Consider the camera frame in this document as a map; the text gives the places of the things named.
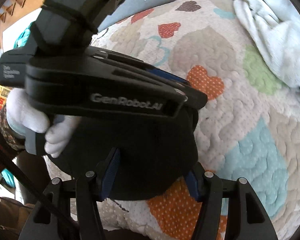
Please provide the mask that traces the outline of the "patterned sleeve forearm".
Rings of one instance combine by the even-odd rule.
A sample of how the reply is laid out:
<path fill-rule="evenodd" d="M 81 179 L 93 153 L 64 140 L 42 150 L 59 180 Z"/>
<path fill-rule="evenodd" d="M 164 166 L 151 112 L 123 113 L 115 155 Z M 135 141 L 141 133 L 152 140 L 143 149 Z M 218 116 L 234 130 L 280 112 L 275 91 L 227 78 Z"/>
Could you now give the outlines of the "patterned sleeve forearm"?
<path fill-rule="evenodd" d="M 24 139 L 18 139 L 13 135 L 6 119 L 6 106 L 2 107 L 0 110 L 0 155 L 13 160 L 25 150 L 24 144 Z M 0 173 L 4 168 L 5 166 L 0 163 Z"/>

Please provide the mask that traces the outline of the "white gloved left hand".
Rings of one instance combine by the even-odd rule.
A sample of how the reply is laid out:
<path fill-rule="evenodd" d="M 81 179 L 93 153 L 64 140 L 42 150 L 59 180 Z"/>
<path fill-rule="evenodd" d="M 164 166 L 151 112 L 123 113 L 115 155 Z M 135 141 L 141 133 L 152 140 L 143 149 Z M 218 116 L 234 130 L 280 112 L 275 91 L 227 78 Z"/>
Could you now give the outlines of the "white gloved left hand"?
<path fill-rule="evenodd" d="M 58 158 L 69 143 L 81 117 L 61 115 L 50 123 L 47 115 L 33 108 L 24 89 L 14 88 L 6 100 L 6 118 L 8 125 L 25 139 L 25 149 L 37 154 L 36 134 L 44 136 L 44 151 Z"/>

